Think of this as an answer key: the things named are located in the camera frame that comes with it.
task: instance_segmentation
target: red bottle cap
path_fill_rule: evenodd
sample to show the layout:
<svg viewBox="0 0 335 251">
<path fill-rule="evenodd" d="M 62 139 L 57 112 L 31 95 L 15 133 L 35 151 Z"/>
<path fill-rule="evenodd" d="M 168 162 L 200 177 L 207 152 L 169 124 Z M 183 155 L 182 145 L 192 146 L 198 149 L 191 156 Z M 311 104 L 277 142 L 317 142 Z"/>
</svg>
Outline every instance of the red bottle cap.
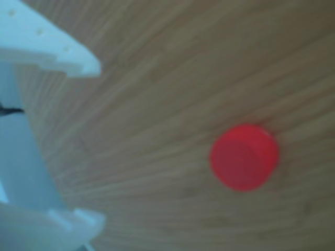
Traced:
<svg viewBox="0 0 335 251">
<path fill-rule="evenodd" d="M 238 191 L 251 191 L 264 184 L 278 158 L 275 138 L 253 124 L 230 129 L 214 143 L 210 153 L 215 175 Z"/>
</svg>

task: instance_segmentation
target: hole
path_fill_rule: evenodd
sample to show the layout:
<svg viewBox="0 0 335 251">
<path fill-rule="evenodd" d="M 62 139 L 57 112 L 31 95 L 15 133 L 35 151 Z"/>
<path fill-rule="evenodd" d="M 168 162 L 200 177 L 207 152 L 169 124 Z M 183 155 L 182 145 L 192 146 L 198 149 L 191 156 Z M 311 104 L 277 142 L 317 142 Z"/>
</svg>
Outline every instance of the hole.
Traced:
<svg viewBox="0 0 335 251">
<path fill-rule="evenodd" d="M 43 30 L 43 29 L 38 29 L 38 30 L 36 31 L 36 34 L 39 35 L 39 36 L 41 36 L 41 35 L 44 34 L 44 30 Z"/>
<path fill-rule="evenodd" d="M 14 17 L 16 15 L 16 10 L 14 9 L 11 9 L 8 14 L 11 16 L 11 17 Z"/>
</svg>

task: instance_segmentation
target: wooden table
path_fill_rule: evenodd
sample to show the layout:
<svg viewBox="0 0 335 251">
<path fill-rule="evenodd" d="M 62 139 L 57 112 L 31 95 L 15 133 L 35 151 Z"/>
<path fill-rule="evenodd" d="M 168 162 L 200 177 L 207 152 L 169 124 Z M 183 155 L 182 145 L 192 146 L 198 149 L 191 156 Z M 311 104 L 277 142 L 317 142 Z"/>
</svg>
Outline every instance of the wooden table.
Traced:
<svg viewBox="0 0 335 251">
<path fill-rule="evenodd" d="M 333 0 L 28 0 L 101 59 L 98 79 L 18 78 L 63 198 L 102 211 L 98 251 L 333 250 Z M 213 141 L 272 131 L 271 180 L 234 192 Z"/>
</svg>

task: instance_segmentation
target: white robot part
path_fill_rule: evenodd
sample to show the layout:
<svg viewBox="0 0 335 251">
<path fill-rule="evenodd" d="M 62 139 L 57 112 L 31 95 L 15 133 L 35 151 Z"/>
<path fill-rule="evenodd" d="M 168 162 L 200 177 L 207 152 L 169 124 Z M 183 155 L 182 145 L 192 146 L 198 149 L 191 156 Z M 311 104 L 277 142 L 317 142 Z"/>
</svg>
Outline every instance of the white robot part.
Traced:
<svg viewBox="0 0 335 251">
<path fill-rule="evenodd" d="M 68 77 L 97 77 L 101 64 L 85 46 L 18 0 L 0 0 L 0 61 L 37 64 Z"/>
</svg>

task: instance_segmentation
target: wooden surface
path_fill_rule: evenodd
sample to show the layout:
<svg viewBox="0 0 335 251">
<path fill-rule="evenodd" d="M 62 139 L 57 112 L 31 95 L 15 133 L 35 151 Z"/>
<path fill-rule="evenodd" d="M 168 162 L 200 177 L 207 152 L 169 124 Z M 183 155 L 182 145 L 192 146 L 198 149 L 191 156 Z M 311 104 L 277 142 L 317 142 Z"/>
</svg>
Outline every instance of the wooden surface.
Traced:
<svg viewBox="0 0 335 251">
<path fill-rule="evenodd" d="M 98 251 L 334 249 L 333 0 L 27 2 L 104 66 L 82 80 L 18 69 L 64 199 L 108 216 Z M 251 193 L 208 166 L 244 122 L 282 154 Z"/>
</svg>

